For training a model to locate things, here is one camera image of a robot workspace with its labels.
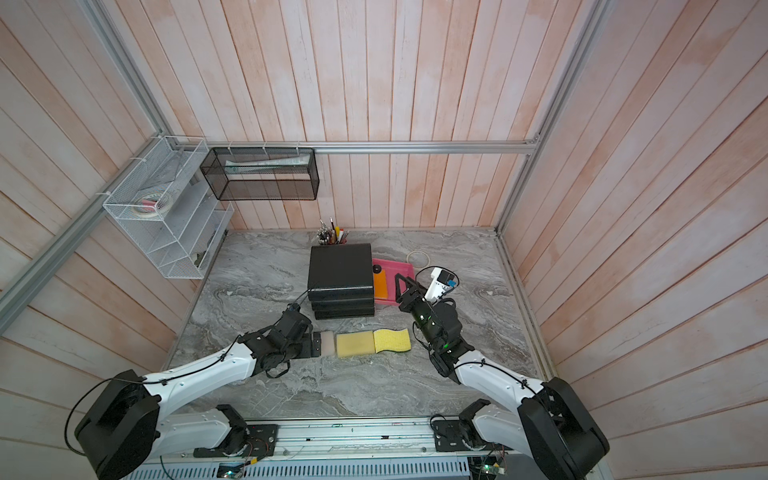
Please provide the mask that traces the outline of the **white foam sponge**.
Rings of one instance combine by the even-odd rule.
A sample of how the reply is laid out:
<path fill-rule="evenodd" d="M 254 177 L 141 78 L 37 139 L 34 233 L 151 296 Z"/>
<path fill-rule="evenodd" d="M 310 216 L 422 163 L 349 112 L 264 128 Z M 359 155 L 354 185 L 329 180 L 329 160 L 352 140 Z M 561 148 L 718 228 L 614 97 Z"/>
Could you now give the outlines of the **white foam sponge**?
<path fill-rule="evenodd" d="M 336 340 L 335 334 L 332 331 L 322 331 L 320 333 L 320 356 L 335 356 L 336 355 Z"/>

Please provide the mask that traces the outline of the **orange and yellow sponge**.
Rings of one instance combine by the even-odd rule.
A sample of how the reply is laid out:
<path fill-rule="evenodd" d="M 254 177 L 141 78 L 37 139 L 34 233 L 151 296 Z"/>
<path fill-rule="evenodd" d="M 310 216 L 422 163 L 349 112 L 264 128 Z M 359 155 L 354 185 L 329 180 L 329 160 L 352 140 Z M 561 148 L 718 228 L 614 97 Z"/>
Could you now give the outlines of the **orange and yellow sponge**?
<path fill-rule="evenodd" d="M 373 273 L 374 298 L 376 300 L 387 300 L 389 297 L 386 272 L 383 269 Z"/>

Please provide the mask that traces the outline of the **black drawer cabinet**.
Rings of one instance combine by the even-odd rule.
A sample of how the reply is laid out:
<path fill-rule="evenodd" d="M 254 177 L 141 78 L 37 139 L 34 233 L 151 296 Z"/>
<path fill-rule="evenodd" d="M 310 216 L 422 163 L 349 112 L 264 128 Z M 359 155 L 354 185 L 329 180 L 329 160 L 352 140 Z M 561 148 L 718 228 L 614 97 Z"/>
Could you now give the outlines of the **black drawer cabinet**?
<path fill-rule="evenodd" d="M 371 245 L 312 246 L 307 287 L 316 320 L 374 316 Z"/>

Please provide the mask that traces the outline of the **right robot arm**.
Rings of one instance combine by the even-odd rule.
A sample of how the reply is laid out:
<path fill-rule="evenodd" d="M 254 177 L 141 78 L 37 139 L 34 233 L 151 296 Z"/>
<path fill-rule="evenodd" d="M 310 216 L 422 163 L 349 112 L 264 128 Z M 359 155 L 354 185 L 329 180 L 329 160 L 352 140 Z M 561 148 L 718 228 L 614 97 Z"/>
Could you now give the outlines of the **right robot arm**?
<path fill-rule="evenodd" d="M 445 268 L 423 286 L 394 278 L 396 301 L 413 318 L 438 374 L 482 394 L 459 416 L 471 447 L 495 444 L 532 458 L 548 479 L 583 479 L 609 453 L 610 444 L 571 385 L 559 377 L 531 378 L 491 360 L 462 336 L 456 303 L 460 283 Z"/>

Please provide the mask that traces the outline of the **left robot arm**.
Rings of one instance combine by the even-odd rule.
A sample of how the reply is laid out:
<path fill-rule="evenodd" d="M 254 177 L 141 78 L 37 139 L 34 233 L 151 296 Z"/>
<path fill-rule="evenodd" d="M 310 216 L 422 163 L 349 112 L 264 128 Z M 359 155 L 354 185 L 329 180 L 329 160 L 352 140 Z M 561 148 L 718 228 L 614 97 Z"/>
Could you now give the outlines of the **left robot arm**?
<path fill-rule="evenodd" d="M 273 324 L 237 336 L 216 353 L 162 372 L 121 372 L 94 386 L 97 398 L 75 428 L 65 429 L 65 443 L 100 479 L 121 479 L 148 459 L 188 450 L 251 454 L 257 440 L 233 406 L 196 414 L 181 408 L 253 376 L 280 378 L 293 360 L 326 353 L 327 338 L 291 304 Z"/>

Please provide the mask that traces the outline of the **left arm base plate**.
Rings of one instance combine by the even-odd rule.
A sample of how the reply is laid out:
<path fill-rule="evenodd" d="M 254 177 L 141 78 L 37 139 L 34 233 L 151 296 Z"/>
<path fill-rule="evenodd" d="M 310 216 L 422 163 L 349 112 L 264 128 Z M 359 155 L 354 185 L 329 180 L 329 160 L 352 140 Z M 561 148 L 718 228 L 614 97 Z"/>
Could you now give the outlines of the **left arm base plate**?
<path fill-rule="evenodd" d="M 275 451 L 279 426 L 255 424 L 234 427 L 224 440 L 213 448 L 196 448 L 194 458 L 257 458 L 272 456 Z"/>

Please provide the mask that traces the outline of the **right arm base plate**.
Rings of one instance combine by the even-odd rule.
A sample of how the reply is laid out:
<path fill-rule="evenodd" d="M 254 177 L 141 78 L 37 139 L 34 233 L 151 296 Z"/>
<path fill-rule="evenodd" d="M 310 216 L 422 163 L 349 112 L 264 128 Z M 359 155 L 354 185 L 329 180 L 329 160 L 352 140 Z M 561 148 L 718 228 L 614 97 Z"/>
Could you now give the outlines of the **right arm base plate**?
<path fill-rule="evenodd" d="M 473 451 L 483 446 L 467 421 L 437 416 L 429 420 L 429 425 L 438 452 Z"/>

